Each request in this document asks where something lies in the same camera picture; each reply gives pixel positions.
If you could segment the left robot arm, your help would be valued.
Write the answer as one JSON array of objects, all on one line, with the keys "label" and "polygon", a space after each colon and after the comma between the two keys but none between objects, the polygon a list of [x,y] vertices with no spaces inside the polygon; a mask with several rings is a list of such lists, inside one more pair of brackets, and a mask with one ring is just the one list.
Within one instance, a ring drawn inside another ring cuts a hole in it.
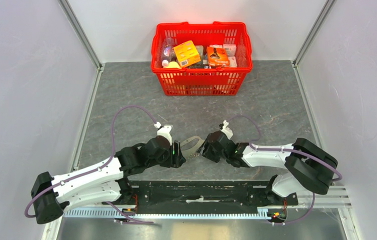
[{"label": "left robot arm", "polygon": [[124,147],[113,157],[81,170],[56,176],[46,171],[36,177],[24,214],[43,225],[85,205],[115,201],[128,204],[134,196],[129,176],[155,166],[179,168],[185,162],[178,141],[156,136],[147,143]]}]

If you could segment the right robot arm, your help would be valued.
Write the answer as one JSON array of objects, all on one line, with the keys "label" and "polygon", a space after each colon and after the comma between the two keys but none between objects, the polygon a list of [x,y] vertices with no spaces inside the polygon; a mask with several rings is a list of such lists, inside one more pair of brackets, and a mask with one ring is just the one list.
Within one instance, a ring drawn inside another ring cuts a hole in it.
[{"label": "right robot arm", "polygon": [[267,183],[264,197],[272,205],[301,191],[326,195],[331,183],[343,178],[333,156],[301,137],[294,143],[266,146],[234,142],[223,131],[215,131],[207,136],[197,152],[210,161],[225,160],[236,168],[285,169],[285,174],[274,175]]}]

